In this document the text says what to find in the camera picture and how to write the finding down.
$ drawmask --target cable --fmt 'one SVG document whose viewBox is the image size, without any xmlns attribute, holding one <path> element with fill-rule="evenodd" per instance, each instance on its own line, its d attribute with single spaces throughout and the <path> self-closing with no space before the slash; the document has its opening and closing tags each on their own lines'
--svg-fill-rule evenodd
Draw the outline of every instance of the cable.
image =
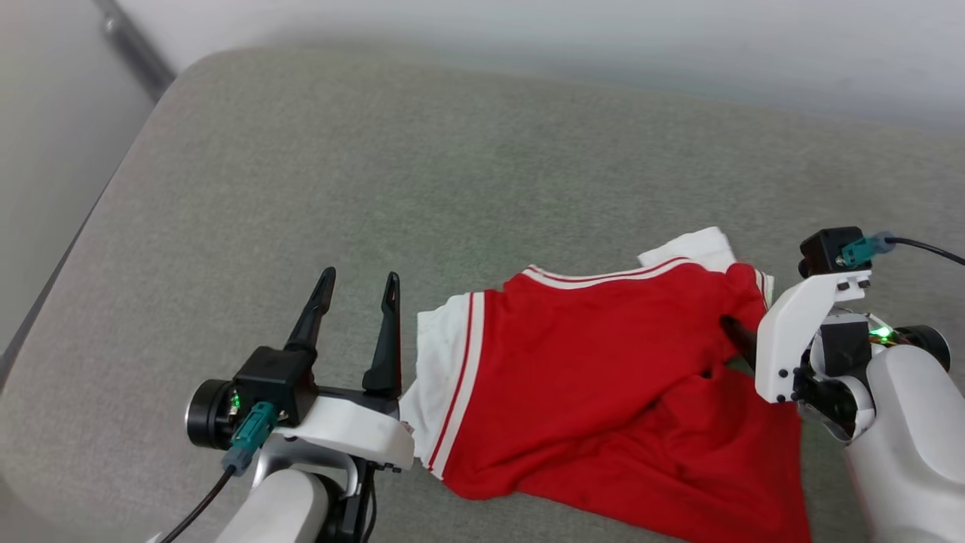
<svg viewBox="0 0 965 543">
<path fill-rule="evenodd" d="M 369 538 L 372 537 L 372 531 L 375 529 L 375 514 L 378 512 L 378 507 L 375 505 L 375 484 L 372 483 L 372 516 L 369 518 L 369 527 L 365 529 L 365 535 L 362 536 L 362 543 L 369 543 Z"/>
<path fill-rule="evenodd" d="M 900 243 L 902 245 L 909 245 L 912 247 L 917 247 L 919 249 L 924 249 L 926 251 L 933 252 L 938 256 L 944 256 L 945 258 L 965 266 L 965 258 L 962 258 L 954 253 L 950 253 L 945 249 L 940 249 L 934 245 L 929 245 L 928 243 L 916 242 L 915 240 L 909 240 L 907 238 L 885 238 L 885 243 Z"/>
<path fill-rule="evenodd" d="M 209 504 L 211 504 L 211 502 L 214 500 L 214 497 L 221 492 L 221 489 L 225 488 L 225 485 L 228 484 L 228 479 L 232 478 L 232 475 L 234 475 L 234 470 L 234 466 L 228 466 L 228 468 L 225 469 L 225 472 L 221 475 L 221 478 L 218 479 L 218 482 L 214 484 L 214 488 L 211 489 L 211 492 L 208 492 L 207 496 L 201 500 L 201 503 L 198 503 L 198 506 L 195 507 L 193 511 L 188 513 L 188 516 L 184 517 L 184 520 L 181 521 L 180 524 L 174 529 L 172 529 L 171 533 L 169 533 L 164 539 L 161 539 L 160 543 L 171 543 L 180 535 L 181 532 L 184 531 L 184 529 L 191 526 L 191 523 L 193 523 L 194 520 L 201 515 L 202 511 L 204 511 Z"/>
</svg>

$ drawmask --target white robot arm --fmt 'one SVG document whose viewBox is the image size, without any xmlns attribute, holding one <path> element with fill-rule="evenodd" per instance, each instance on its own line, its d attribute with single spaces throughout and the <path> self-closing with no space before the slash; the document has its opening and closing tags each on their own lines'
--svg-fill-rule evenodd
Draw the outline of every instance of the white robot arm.
<svg viewBox="0 0 965 543">
<path fill-rule="evenodd" d="M 965 541 L 965 399 L 947 373 L 948 344 L 929 327 L 893 329 L 836 307 L 863 298 L 871 275 L 841 266 L 836 251 L 855 234 L 840 230 L 802 244 L 812 274 L 761 321 L 757 392 L 819 412 L 845 443 L 875 541 Z"/>
<path fill-rule="evenodd" d="M 218 542 L 369 540 L 375 474 L 408 470 L 415 449 L 399 421 L 400 280 L 389 273 L 372 368 L 355 390 L 319 386 L 313 374 L 335 276 L 334 268 L 321 274 L 283 349 L 259 347 L 230 380 L 208 380 L 195 391 L 184 414 L 188 439 L 228 451 L 225 472 L 180 525 L 150 543 L 177 538 L 258 450 L 252 490 Z"/>
</svg>

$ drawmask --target teal connector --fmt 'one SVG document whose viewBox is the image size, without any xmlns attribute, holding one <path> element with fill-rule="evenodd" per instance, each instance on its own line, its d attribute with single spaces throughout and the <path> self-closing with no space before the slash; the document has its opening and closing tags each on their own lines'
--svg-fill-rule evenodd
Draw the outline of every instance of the teal connector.
<svg viewBox="0 0 965 543">
<path fill-rule="evenodd" d="M 837 263 L 848 268 L 857 268 L 870 262 L 876 254 L 891 252 L 895 244 L 885 242 L 886 238 L 891 237 L 891 232 L 878 232 L 870 238 L 861 238 L 857 242 L 849 243 L 841 250 Z"/>
<path fill-rule="evenodd" d="M 234 476 L 241 477 L 251 465 L 255 452 L 264 445 L 271 431 L 278 426 L 278 411 L 268 402 L 259 402 L 244 417 L 232 436 L 232 447 L 221 459 L 225 470 L 234 466 Z"/>
</svg>

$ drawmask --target gray couch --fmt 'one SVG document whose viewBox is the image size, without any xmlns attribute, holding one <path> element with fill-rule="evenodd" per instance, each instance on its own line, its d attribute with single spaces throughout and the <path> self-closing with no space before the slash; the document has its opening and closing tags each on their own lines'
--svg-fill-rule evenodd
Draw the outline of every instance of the gray couch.
<svg viewBox="0 0 965 543">
<path fill-rule="evenodd" d="M 822 227 L 965 248 L 963 176 L 962 141 L 908 129 L 318 50 L 218 54 L 168 91 L 77 240 L 0 399 L 0 470 L 78 538 L 143 541 L 218 477 L 220 453 L 184 436 L 195 386 L 281 345 L 325 266 L 339 280 L 317 380 L 360 383 L 395 270 L 411 382 L 416 312 L 528 264 L 628 269 L 719 225 L 780 291 Z M 913 250 L 881 260 L 867 306 L 956 343 L 965 274 Z M 814 540 L 865 538 L 841 448 L 808 423 L 802 457 Z M 183 540 L 211 540 L 249 479 Z M 526 496 L 461 500 L 421 468 L 377 485 L 373 541 L 669 540 Z"/>
</svg>

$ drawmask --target clothing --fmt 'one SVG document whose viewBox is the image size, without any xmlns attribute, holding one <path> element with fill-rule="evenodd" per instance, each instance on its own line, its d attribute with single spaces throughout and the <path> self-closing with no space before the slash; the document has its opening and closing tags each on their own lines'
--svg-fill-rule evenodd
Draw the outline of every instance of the clothing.
<svg viewBox="0 0 965 543">
<path fill-rule="evenodd" d="M 641 266 L 649 268 L 677 256 L 694 260 L 712 272 L 726 272 L 731 264 L 737 262 L 731 251 L 731 242 L 716 226 L 674 238 L 655 249 L 641 253 L 637 260 Z M 758 271 L 755 282 L 764 297 L 764 305 L 770 307 L 774 294 L 774 277 Z"/>
<path fill-rule="evenodd" d="M 767 284 L 677 255 L 590 277 L 529 267 L 452 297 L 419 314 L 401 401 L 416 455 L 466 499 L 523 492 L 695 542 L 808 541 L 800 421 L 725 365 L 718 325 L 756 329 Z"/>
</svg>

